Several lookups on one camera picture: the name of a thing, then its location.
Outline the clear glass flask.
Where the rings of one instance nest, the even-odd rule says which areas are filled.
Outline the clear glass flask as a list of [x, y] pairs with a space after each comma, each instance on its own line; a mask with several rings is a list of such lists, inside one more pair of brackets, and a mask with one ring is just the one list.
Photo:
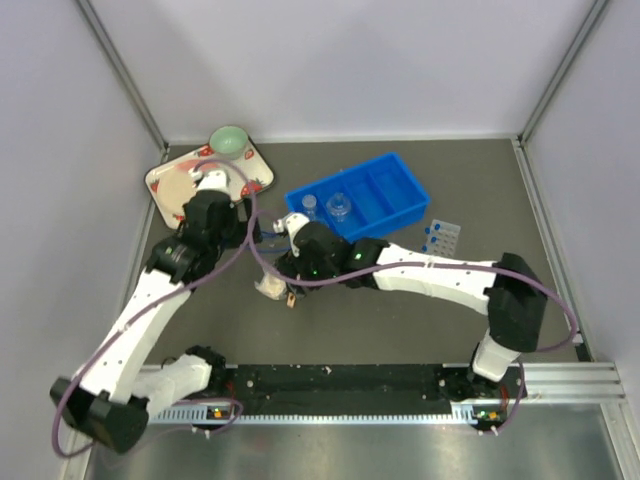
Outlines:
[[326, 210], [335, 223], [342, 223], [350, 215], [352, 203], [345, 193], [336, 192], [327, 200]]

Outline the clear glass beaker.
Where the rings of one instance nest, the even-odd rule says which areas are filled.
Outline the clear glass beaker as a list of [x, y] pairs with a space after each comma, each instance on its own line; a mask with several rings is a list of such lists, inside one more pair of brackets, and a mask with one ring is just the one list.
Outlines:
[[319, 210], [319, 201], [315, 195], [305, 195], [301, 200], [301, 206], [304, 215], [313, 222], [321, 222], [321, 212]]

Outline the blue plastic divided bin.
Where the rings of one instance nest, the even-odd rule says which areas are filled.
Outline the blue plastic divided bin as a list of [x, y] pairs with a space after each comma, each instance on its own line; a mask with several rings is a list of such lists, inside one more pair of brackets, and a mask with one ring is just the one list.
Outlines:
[[[352, 203], [351, 213], [342, 223], [335, 223], [326, 210], [327, 200], [336, 192], [345, 193]], [[430, 204], [428, 193], [396, 153], [386, 153], [287, 192], [284, 199], [289, 210], [303, 213], [301, 200], [308, 194], [318, 198], [321, 223], [350, 242], [363, 237], [381, 238], [414, 224]]]

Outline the clear acrylic tube rack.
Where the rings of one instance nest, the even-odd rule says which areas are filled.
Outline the clear acrylic tube rack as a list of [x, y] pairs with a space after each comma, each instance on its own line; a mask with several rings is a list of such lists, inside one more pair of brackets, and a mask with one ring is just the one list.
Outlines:
[[[434, 224], [440, 223], [441, 228], [434, 230]], [[426, 235], [423, 245], [428, 245], [427, 255], [454, 258], [461, 232], [461, 227], [457, 224], [434, 219], [429, 226], [432, 230], [430, 235]]]

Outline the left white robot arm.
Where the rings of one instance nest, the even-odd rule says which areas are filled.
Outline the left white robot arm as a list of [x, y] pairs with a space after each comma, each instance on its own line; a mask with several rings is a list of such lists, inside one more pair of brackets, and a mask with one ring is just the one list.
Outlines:
[[187, 202], [178, 229], [152, 248], [128, 304], [100, 347], [73, 377], [59, 377], [51, 386], [56, 406], [51, 445], [58, 457], [74, 456], [61, 447], [61, 425], [124, 453], [158, 413], [198, 391], [212, 397], [224, 390], [225, 370], [201, 347], [165, 373], [142, 379], [139, 372], [176, 311], [223, 272], [222, 254], [242, 252], [259, 235], [253, 196], [235, 203], [223, 191], [203, 190]]

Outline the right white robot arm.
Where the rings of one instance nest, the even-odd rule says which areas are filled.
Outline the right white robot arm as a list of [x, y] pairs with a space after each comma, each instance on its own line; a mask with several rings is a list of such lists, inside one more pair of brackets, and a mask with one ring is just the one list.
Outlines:
[[298, 213], [275, 222], [291, 250], [275, 263], [289, 286], [402, 291], [465, 306], [486, 317], [487, 331], [467, 370], [469, 388], [487, 396], [498, 389], [521, 354], [538, 341], [548, 296], [526, 261], [505, 253], [497, 262], [448, 260], [382, 239], [349, 242]]

